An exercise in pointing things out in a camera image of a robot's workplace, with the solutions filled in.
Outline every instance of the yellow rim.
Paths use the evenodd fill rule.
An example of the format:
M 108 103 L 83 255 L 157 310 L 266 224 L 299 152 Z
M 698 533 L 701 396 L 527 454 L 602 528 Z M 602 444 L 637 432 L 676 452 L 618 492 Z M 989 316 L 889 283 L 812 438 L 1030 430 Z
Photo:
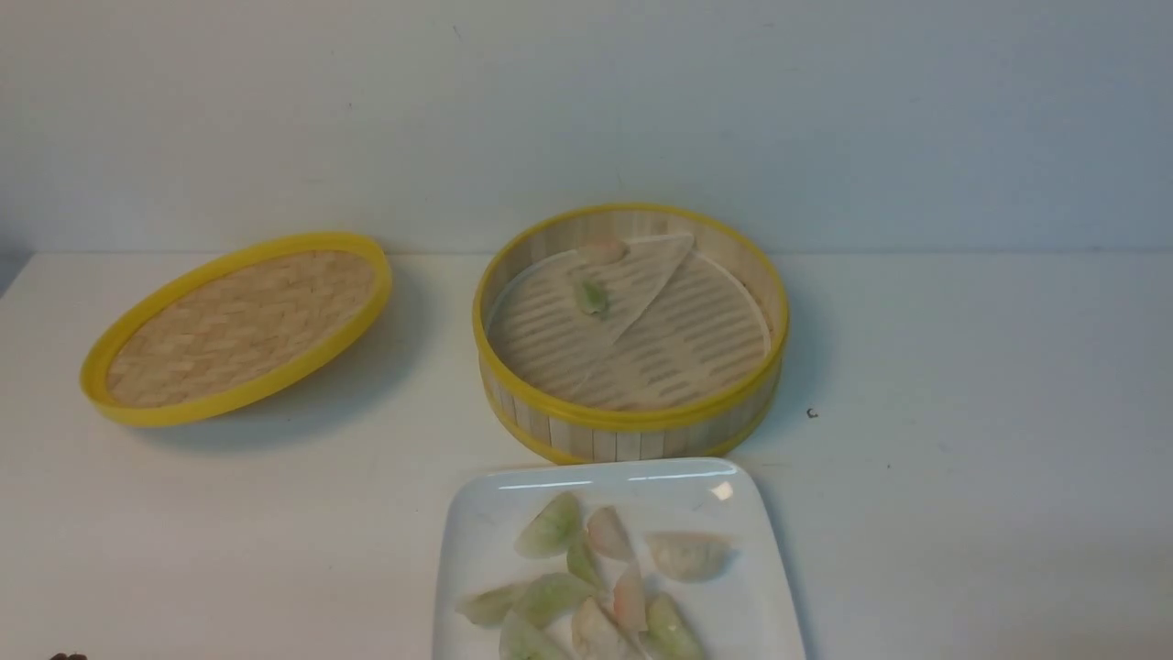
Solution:
M 750 250 L 758 260 L 766 267 L 774 279 L 774 284 L 778 287 L 779 297 L 779 308 L 782 314 L 782 327 L 781 332 L 774 336 L 769 354 L 766 360 L 762 361 L 761 366 L 746 376 L 741 382 L 735 383 L 724 392 L 717 393 L 710 397 L 693 402 L 687 406 L 666 408 L 663 410 L 647 410 L 647 411 L 616 411 L 616 410 L 597 410 L 571 403 L 557 397 L 552 397 L 537 388 L 530 386 L 529 383 L 522 381 L 516 374 L 509 370 L 508 367 L 501 362 L 494 353 L 493 347 L 489 346 L 488 335 L 484 332 L 484 322 L 481 319 L 481 307 L 484 298 L 484 290 L 488 286 L 489 277 L 501 264 L 501 260 L 508 254 L 515 246 L 520 243 L 529 239 L 535 233 L 544 231 L 552 224 L 560 222 L 565 222 L 568 219 L 597 212 L 617 211 L 617 210 L 649 210 L 649 211 L 660 211 L 678 215 L 680 217 L 686 217 L 693 222 L 698 222 L 726 236 L 739 241 L 745 249 Z M 473 299 L 473 336 L 476 340 L 476 349 L 480 352 L 481 356 L 484 358 L 486 363 L 489 366 L 489 370 L 494 376 L 501 381 L 501 385 L 509 390 L 509 393 L 517 399 L 522 400 L 531 408 L 541 410 L 547 415 L 557 417 L 565 422 L 578 424 L 583 427 L 592 427 L 596 429 L 604 429 L 608 431 L 617 433 L 640 433 L 640 431 L 656 431 L 660 429 L 671 429 L 676 427 L 687 427 L 690 424 L 696 424 L 703 420 L 713 417 L 723 410 L 727 410 L 746 399 L 750 397 L 759 387 L 761 387 L 766 379 L 769 377 L 771 369 L 777 366 L 782 355 L 782 348 L 786 346 L 786 339 L 789 334 L 789 307 L 786 300 L 786 288 L 782 286 L 782 278 L 779 277 L 778 270 L 774 264 L 771 263 L 769 258 L 766 257 L 765 252 L 761 251 L 752 240 L 739 233 L 738 231 L 721 224 L 720 222 L 698 212 L 693 212 L 685 209 L 678 209 L 674 206 L 666 206 L 662 204 L 646 204 L 646 203 L 633 203 L 633 204 L 603 204 L 597 206 L 586 206 L 572 211 L 564 212 L 562 215 L 554 216 L 545 219 L 534 226 L 527 229 L 522 233 L 517 234 L 513 240 L 510 240 L 495 257 L 489 261 L 488 267 L 484 268 L 484 273 L 481 275 L 481 281 L 476 286 L 476 295 Z
M 513 420 L 509 420 L 509 417 L 504 414 L 504 411 L 501 410 L 501 407 L 497 404 L 496 400 L 493 399 L 493 393 L 489 392 L 489 388 L 484 383 L 484 381 L 481 381 L 481 386 L 484 388 L 484 397 L 489 400 L 489 408 L 491 408 L 493 414 L 497 416 L 497 421 L 500 421 L 501 426 L 506 428 L 506 431 L 509 431 L 510 436 L 517 438 L 517 441 L 521 444 L 526 445 L 530 451 L 556 465 L 583 465 L 588 463 L 594 463 L 592 461 L 579 458 L 572 454 L 565 454 L 563 451 L 558 451 L 552 447 L 538 441 L 534 436 L 530 436 Z M 771 386 L 769 388 L 769 399 L 766 400 L 766 406 L 764 406 L 761 410 L 753 416 L 753 420 L 751 420 L 750 423 L 746 424 L 744 429 L 738 431 L 735 436 L 714 447 L 713 449 L 706 451 L 703 456 L 725 456 L 726 454 L 733 451 L 733 448 L 745 442 L 745 440 L 748 438 L 751 434 L 753 434 L 754 429 L 757 429 L 761 424 L 761 421 L 766 419 L 766 415 L 769 414 L 769 409 L 774 404 L 774 392 L 777 389 L 778 389 L 778 381 L 774 381 L 774 385 Z
M 179 297 L 230 272 L 307 250 L 338 250 L 362 257 L 374 270 L 374 290 L 354 317 L 321 343 L 277 369 L 231 390 L 160 408 L 130 408 L 120 404 L 106 388 L 107 372 L 122 347 L 148 319 Z M 81 368 L 81 389 L 106 417 L 130 427 L 171 427 L 206 420 L 243 408 L 305 379 L 354 343 L 374 322 L 391 295 L 392 277 L 387 257 L 378 243 L 345 232 L 301 233 L 225 254 L 165 284 L 130 307 L 107 328 L 89 351 Z

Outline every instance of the dumpling wrapper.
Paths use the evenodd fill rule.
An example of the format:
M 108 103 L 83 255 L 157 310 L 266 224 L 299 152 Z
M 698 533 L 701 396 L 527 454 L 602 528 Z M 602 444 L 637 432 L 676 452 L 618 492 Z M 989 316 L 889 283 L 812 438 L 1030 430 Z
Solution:
M 558 494 L 522 530 L 514 544 L 517 554 L 527 559 L 544 559 L 562 554 L 578 531 L 578 498 L 571 492 Z
M 509 610 L 526 593 L 527 587 L 529 587 L 529 583 L 515 583 L 470 596 L 456 605 L 456 612 L 463 614 L 474 625 L 496 626 L 504 620 Z
M 586 537 L 582 532 L 575 535 L 570 547 L 567 549 L 567 571 L 571 576 L 595 585 L 599 592 L 606 591 L 606 584 L 603 583 L 603 578 L 598 577 L 598 570 L 595 566 L 595 553 L 586 545 Z
M 595 586 L 570 573 L 548 573 L 530 583 L 513 611 L 538 628 L 595 596 Z
M 652 660 L 705 660 L 705 649 L 666 593 L 647 606 L 647 632 L 639 633 L 639 644 Z
M 549 635 L 516 612 L 506 614 L 497 652 L 501 660 L 571 660 Z
M 644 659 L 594 598 L 584 600 L 570 619 L 570 639 L 581 660 Z
M 631 562 L 636 558 L 613 506 L 604 506 L 586 519 L 586 543 L 591 550 L 610 559 Z
M 678 583 L 703 583 L 721 572 L 730 544 L 720 537 L 696 532 L 647 535 L 656 569 Z
M 631 564 L 615 583 L 615 620 L 625 631 L 638 633 L 647 630 L 644 611 L 644 577 L 639 565 Z

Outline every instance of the white tabletop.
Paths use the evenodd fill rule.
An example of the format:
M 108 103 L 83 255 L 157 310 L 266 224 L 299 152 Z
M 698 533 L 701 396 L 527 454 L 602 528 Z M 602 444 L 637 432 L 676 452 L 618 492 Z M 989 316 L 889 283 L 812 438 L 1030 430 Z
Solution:
M 487 258 L 393 258 L 372 332 L 269 401 L 107 422 L 90 343 L 205 259 L 38 254 L 0 298 L 0 658 L 428 658 L 449 499 L 542 463 L 483 402 Z M 785 381 L 730 458 L 808 656 L 1173 656 L 1173 254 L 777 260 Z

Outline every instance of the bamboo steamer lid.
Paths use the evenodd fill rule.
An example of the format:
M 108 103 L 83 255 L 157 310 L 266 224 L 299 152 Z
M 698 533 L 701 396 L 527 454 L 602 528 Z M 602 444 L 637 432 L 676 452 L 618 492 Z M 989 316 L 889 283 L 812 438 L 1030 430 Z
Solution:
M 341 353 L 378 315 L 391 271 L 373 240 L 287 237 L 160 288 L 116 321 L 82 369 L 115 421 L 170 426 L 246 406 Z

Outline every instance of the white ceramic plate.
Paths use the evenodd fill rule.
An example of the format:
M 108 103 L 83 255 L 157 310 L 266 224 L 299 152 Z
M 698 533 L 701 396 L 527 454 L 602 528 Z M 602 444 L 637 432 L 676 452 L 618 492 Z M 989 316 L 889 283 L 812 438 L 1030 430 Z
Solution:
M 433 660 L 496 659 L 497 630 L 482 630 L 456 614 L 457 601 L 507 583 L 565 571 L 565 556 L 528 560 L 514 552 L 521 530 L 558 492 L 574 491 L 583 517 L 615 505 L 628 528 L 649 592 L 676 598 L 685 619 L 714 660 L 805 660 L 786 570 L 753 479 L 716 458 L 678 458 L 550 468 L 489 475 L 469 482 L 448 509 L 436 610 Z M 737 556 L 725 573 L 685 585 L 659 576 L 644 535 L 703 531 L 731 538 Z M 613 585 L 623 571 L 599 558 Z M 604 599 L 605 606 L 610 599 Z M 571 653 L 570 617 L 547 632 Z

